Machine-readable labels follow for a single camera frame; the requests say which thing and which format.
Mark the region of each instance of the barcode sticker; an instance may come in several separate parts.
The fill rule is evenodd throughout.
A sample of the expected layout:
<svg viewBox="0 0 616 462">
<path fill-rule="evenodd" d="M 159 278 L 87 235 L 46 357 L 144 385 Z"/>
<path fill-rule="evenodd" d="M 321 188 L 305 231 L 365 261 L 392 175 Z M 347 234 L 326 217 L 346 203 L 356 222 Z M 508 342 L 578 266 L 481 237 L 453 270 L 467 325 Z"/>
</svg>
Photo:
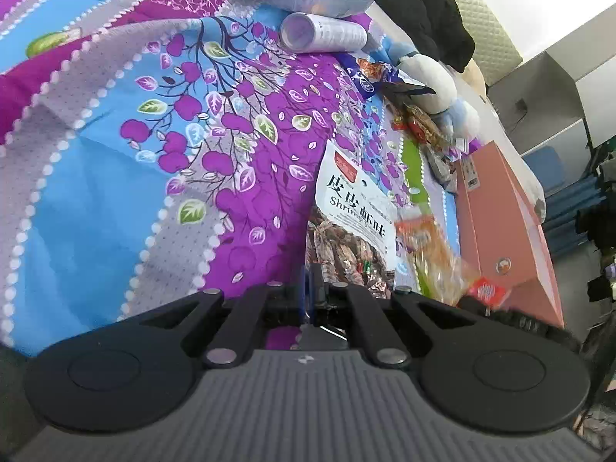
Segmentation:
<svg viewBox="0 0 616 462">
<path fill-rule="evenodd" d="M 479 176 L 475 169 L 475 163 L 472 160 L 472 156 L 462 158 L 460 160 L 460 168 L 462 169 L 462 178 L 464 179 L 464 185 L 466 189 L 472 191 L 479 187 Z"/>
</svg>

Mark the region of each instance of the black circular pad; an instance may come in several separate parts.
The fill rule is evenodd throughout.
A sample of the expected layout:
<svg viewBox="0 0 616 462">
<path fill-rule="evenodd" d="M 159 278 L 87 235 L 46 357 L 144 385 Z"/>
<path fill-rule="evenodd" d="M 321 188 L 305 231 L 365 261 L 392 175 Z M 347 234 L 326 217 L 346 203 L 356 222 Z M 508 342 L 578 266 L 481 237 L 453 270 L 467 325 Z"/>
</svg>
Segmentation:
<svg viewBox="0 0 616 462">
<path fill-rule="evenodd" d="M 475 360 L 475 377 L 504 391 L 528 390 L 545 377 L 545 368 L 533 355 L 515 350 L 490 351 Z"/>
<path fill-rule="evenodd" d="M 50 424 L 118 432 L 171 412 L 194 381 L 193 361 L 167 330 L 112 325 L 43 351 L 30 364 L 25 391 Z"/>
<path fill-rule="evenodd" d="M 427 396 L 481 430 L 540 432 L 573 420 L 589 390 L 578 356 L 490 321 L 443 331 L 421 367 Z"/>
</svg>

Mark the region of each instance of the bed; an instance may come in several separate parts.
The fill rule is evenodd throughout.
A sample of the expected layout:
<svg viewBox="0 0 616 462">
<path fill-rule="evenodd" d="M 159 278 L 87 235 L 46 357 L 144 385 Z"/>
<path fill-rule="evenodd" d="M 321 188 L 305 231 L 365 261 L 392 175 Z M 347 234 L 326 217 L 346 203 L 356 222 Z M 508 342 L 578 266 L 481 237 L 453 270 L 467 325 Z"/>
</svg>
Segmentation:
<svg viewBox="0 0 616 462">
<path fill-rule="evenodd" d="M 331 55 L 277 46 L 285 12 L 0 0 L 0 15 L 4 345 L 34 355 L 196 290 L 287 281 L 327 140 L 356 162 L 372 144 L 374 182 L 398 205 L 428 202 L 457 248 L 452 195 Z M 377 41 L 409 40 L 376 5 L 358 21 Z M 494 110 L 455 81 L 541 216 L 543 191 Z"/>
</svg>

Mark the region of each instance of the pink box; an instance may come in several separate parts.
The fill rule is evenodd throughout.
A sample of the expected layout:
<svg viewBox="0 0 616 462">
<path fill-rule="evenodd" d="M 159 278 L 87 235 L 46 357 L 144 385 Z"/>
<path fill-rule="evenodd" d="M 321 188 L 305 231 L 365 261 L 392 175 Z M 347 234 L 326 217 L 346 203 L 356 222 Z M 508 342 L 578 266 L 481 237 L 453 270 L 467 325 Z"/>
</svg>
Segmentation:
<svg viewBox="0 0 616 462">
<path fill-rule="evenodd" d="M 541 223 L 498 146 L 490 142 L 456 166 L 462 258 L 511 290 L 503 307 L 564 326 Z"/>
</svg>

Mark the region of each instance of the stuffed animal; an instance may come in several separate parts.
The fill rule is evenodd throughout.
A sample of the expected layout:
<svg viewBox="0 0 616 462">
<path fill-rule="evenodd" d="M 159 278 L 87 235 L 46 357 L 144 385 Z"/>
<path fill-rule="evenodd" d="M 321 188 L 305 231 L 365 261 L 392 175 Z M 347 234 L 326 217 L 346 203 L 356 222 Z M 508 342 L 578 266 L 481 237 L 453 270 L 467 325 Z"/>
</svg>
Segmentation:
<svg viewBox="0 0 616 462">
<path fill-rule="evenodd" d="M 415 102 L 426 111 L 450 138 L 473 140 L 479 132 L 479 114 L 458 97 L 454 79 L 437 61 L 417 52 L 412 44 L 393 43 L 387 51 L 393 65 L 411 78 L 432 88 L 436 94 L 414 95 Z"/>
</svg>

